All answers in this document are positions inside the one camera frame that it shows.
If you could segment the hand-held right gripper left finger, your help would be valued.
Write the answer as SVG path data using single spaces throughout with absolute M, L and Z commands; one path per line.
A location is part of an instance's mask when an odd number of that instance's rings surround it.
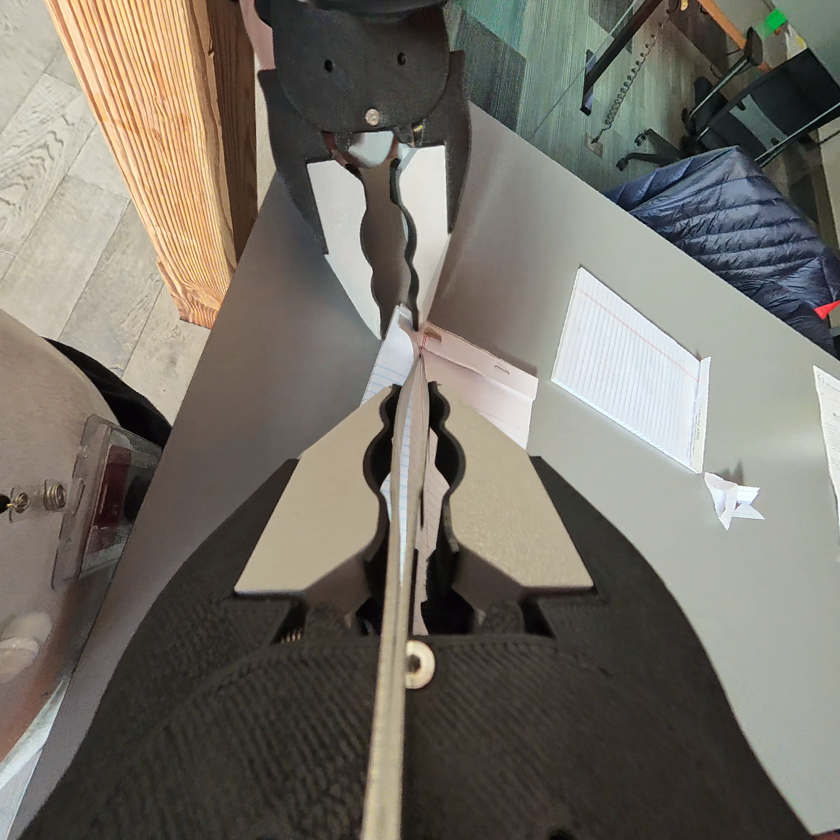
M 295 461 L 236 595 L 325 604 L 382 628 L 391 472 L 402 387 L 378 392 Z

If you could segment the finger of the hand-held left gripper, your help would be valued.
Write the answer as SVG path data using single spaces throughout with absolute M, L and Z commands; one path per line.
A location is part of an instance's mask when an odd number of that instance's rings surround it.
M 414 148 L 398 144 L 391 192 L 406 235 L 409 280 L 403 305 L 411 314 L 414 330 L 425 327 L 448 251 L 446 174 L 443 145 Z
M 364 325 L 383 340 L 394 309 L 394 237 L 384 199 L 361 171 L 336 160 L 309 163 L 308 177 L 325 241 L 325 259 Z

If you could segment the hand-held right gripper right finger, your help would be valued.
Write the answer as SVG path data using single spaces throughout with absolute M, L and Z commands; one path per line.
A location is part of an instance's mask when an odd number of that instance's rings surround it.
M 429 385 L 427 632 L 468 634 L 504 602 L 589 592 L 593 579 L 524 448 L 437 382 Z

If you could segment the white lined notepad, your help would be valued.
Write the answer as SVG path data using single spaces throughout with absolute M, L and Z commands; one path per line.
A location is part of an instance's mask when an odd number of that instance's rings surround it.
M 404 306 L 397 306 L 392 313 L 362 403 L 394 384 L 402 385 L 413 364 L 415 350 L 422 351 L 429 382 L 448 386 L 462 402 L 474 407 L 518 445 L 527 446 L 537 377 L 431 323 L 423 333 L 414 332 L 410 313 Z M 414 636 L 427 635 L 421 605 L 427 600 L 427 564 L 436 547 L 443 497 L 448 488 L 434 465 L 437 445 L 437 437 L 430 434 L 423 526 L 416 539 Z
M 551 382 L 701 474 L 711 357 L 697 358 L 588 269 L 574 277 Z

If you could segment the clear badge holder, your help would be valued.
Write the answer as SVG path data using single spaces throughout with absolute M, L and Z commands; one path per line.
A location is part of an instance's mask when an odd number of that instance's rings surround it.
M 145 438 L 88 417 L 63 509 L 54 590 L 120 560 L 161 455 Z

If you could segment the folded white paper scrap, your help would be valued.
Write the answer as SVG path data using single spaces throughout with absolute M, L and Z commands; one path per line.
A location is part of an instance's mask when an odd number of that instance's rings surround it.
M 733 520 L 764 520 L 763 514 L 754 506 L 760 495 L 759 487 L 741 486 L 709 472 L 704 473 L 703 478 L 716 516 L 725 530 L 730 529 Z

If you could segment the person's black pants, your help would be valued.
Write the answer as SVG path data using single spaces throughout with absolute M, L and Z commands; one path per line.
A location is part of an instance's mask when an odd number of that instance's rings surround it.
M 46 339 L 95 386 L 119 425 L 164 449 L 172 425 L 151 401 L 89 355 L 53 339 Z

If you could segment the navy puffer jacket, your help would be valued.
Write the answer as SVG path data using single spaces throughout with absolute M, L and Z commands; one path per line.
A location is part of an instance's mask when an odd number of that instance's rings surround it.
M 837 358 L 839 261 L 738 147 L 667 164 L 604 197 Z

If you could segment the printed paper sheet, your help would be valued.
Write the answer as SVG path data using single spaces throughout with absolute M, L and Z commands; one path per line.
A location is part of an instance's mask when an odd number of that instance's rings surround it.
M 817 366 L 813 366 L 813 374 L 827 467 L 836 500 L 836 516 L 839 518 L 839 380 Z

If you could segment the wooden post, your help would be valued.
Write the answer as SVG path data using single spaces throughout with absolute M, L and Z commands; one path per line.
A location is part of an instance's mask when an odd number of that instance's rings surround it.
M 239 2 L 46 5 L 181 319 L 212 328 L 258 213 Z

